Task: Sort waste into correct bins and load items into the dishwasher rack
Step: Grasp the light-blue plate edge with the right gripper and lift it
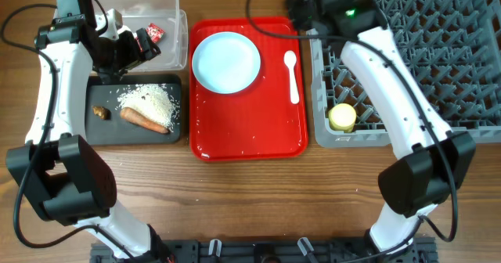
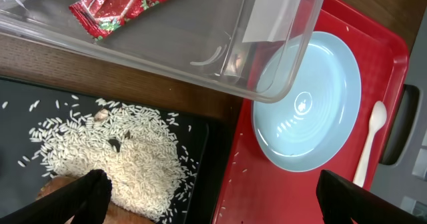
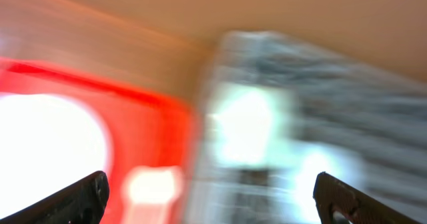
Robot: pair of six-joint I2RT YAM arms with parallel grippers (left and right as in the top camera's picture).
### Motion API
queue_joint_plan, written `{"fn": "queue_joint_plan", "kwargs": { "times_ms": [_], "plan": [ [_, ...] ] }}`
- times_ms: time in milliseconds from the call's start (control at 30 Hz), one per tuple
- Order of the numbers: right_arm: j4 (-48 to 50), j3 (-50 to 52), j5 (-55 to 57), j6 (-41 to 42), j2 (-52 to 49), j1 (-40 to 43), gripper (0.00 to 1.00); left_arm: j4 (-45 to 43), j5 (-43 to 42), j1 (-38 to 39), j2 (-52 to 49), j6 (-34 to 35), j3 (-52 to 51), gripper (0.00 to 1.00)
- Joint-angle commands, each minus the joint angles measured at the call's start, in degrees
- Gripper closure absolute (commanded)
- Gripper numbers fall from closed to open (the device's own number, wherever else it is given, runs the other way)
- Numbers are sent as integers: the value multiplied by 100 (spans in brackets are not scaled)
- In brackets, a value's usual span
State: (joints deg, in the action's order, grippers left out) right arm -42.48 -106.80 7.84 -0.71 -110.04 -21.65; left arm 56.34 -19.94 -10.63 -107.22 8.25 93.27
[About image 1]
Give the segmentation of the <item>red snack wrapper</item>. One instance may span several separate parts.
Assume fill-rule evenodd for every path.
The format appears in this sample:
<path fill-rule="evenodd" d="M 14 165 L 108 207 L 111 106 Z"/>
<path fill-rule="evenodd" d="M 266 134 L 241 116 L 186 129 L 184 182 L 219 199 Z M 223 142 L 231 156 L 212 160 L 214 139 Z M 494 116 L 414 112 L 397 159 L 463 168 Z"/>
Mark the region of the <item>red snack wrapper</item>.
<path fill-rule="evenodd" d="M 145 31 L 154 44 L 158 44 L 165 35 L 165 31 L 154 23 L 149 23 Z"/>

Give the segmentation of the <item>white rice pile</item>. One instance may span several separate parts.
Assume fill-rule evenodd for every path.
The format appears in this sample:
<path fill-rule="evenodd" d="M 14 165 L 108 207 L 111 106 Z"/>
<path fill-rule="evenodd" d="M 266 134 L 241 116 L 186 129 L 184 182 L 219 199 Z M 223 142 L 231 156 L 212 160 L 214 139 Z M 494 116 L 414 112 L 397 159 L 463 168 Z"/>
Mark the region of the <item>white rice pile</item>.
<path fill-rule="evenodd" d="M 117 110 L 136 110 L 152 122 L 172 131 L 179 125 L 181 99 L 175 97 L 174 86 L 168 84 L 127 85 L 117 97 Z"/>

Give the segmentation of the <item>orange carrot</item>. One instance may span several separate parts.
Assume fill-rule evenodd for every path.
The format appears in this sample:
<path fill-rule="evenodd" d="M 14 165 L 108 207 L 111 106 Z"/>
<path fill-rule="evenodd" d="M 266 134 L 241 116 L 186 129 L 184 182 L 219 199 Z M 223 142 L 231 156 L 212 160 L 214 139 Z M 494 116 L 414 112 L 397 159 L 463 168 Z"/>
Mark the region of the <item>orange carrot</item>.
<path fill-rule="evenodd" d="M 167 134 L 170 132 L 166 127 L 151 121 L 150 119 L 144 117 L 141 113 L 133 110 L 130 107 L 123 108 L 120 112 L 120 117 L 128 123 L 135 124 L 139 127 L 148 129 L 153 132 L 161 134 Z"/>

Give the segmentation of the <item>brown food scrap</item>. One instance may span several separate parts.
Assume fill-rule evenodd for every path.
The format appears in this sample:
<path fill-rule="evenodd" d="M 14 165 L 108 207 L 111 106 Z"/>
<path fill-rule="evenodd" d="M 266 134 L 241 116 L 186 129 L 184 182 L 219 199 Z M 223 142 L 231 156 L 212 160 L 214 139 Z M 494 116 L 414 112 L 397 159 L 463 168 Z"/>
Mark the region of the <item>brown food scrap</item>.
<path fill-rule="evenodd" d="M 101 120 L 109 120 L 110 119 L 110 111 L 103 106 L 93 106 L 92 112 L 94 115 L 99 117 Z"/>

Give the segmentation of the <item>light blue plate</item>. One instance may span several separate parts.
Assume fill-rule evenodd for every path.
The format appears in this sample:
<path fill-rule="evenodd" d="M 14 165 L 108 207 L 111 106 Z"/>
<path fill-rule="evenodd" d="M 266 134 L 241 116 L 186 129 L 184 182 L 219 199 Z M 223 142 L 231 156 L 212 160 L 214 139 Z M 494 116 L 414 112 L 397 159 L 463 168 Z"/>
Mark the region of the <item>light blue plate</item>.
<path fill-rule="evenodd" d="M 195 48 L 192 72 L 207 90 L 229 95 L 251 86 L 261 69 L 261 54 L 246 36 L 218 32 Z"/>

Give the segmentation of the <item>white plastic spoon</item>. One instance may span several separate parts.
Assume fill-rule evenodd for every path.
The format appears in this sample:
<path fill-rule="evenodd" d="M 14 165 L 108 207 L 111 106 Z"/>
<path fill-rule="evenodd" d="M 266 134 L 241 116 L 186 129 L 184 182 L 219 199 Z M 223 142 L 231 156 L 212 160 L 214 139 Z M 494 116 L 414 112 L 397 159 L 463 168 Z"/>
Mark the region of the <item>white plastic spoon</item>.
<path fill-rule="evenodd" d="M 300 97 L 295 77 L 295 66 L 297 63 L 297 57 L 292 50 L 289 50 L 285 52 L 283 61 L 289 71 L 290 101 L 293 104 L 298 104 L 300 101 Z"/>

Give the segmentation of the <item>yellow plastic cup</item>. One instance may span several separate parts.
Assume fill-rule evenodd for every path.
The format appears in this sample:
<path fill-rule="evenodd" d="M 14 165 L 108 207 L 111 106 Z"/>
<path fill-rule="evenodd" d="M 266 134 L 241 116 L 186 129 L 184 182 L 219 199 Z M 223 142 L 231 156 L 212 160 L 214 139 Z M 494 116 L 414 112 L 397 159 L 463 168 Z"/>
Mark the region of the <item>yellow plastic cup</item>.
<path fill-rule="evenodd" d="M 334 131 L 352 132 L 356 122 L 355 108 L 347 103 L 339 103 L 327 113 L 330 128 Z"/>

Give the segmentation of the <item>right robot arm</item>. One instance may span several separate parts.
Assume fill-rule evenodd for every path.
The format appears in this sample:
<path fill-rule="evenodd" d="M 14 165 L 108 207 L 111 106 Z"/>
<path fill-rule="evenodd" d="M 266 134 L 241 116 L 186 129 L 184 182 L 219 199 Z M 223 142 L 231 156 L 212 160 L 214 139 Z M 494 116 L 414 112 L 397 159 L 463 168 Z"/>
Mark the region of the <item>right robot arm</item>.
<path fill-rule="evenodd" d="M 446 200 L 452 205 L 449 234 L 459 221 L 457 192 L 476 150 L 466 132 L 454 132 L 430 105 L 395 44 L 387 17 L 375 0 L 287 0 L 298 30 L 330 45 L 376 108 L 396 162 L 378 176 L 384 206 L 369 229 L 378 254 L 395 254 L 411 243 L 422 222 Z"/>

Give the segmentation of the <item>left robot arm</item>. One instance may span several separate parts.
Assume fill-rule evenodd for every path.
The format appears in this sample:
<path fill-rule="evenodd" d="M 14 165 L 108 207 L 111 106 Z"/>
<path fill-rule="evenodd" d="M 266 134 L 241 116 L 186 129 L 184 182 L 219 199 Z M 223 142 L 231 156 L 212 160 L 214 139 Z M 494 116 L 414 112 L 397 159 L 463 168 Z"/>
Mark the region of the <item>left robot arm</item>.
<path fill-rule="evenodd" d="M 44 221 L 89 232 L 118 262 L 168 262 L 171 252 L 151 225 L 137 220 L 117 198 L 112 170 L 88 144 L 85 106 L 88 78 L 120 79 L 160 54 L 144 29 L 112 32 L 99 26 L 98 0 L 56 0 L 57 15 L 40 27 L 31 47 L 41 61 L 34 121 L 23 146 L 11 149 L 6 166 Z"/>

